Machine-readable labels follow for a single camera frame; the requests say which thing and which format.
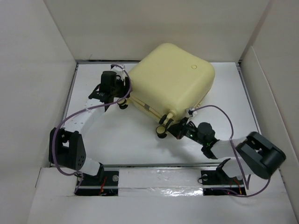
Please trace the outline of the yellow hard-shell suitcase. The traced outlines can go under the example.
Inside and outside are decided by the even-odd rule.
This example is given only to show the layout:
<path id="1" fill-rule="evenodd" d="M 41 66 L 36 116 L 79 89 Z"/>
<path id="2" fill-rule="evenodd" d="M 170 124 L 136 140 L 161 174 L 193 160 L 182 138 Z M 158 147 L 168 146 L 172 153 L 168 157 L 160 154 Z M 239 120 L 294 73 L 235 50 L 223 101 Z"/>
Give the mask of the yellow hard-shell suitcase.
<path id="1" fill-rule="evenodd" d="M 171 43 L 163 43 L 129 71 L 129 103 L 159 123 L 156 133 L 165 138 L 171 126 L 190 116 L 210 91 L 215 71 L 206 60 Z"/>

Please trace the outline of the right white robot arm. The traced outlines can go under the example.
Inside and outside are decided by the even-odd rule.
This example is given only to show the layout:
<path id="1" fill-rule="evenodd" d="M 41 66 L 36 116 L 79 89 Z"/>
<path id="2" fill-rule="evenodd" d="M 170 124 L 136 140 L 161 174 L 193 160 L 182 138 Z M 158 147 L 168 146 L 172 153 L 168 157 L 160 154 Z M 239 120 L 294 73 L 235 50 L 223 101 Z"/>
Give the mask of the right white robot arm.
<path id="1" fill-rule="evenodd" d="M 211 124 L 202 122 L 195 126 L 187 118 L 171 125 L 167 131 L 178 140 L 187 137 L 200 144 L 203 155 L 209 159 L 223 158 L 216 171 L 220 183 L 227 183 L 239 175 L 270 179 L 286 160 L 285 153 L 258 132 L 240 139 L 219 140 Z"/>

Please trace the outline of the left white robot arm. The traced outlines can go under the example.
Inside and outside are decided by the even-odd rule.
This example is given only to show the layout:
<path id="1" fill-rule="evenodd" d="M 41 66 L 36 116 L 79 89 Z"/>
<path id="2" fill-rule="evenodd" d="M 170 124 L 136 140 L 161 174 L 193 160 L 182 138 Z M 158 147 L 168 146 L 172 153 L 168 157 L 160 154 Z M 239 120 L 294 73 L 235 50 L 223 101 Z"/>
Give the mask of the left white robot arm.
<path id="1" fill-rule="evenodd" d="M 49 162 L 64 175 L 68 173 L 62 167 L 73 170 L 74 175 L 88 176 L 94 185 L 101 184 L 104 168 L 100 162 L 87 157 L 83 137 L 109 106 L 124 104 L 130 92 L 131 80 L 123 67 L 114 64 L 110 70 L 102 72 L 100 83 L 88 96 L 84 108 L 51 130 Z"/>

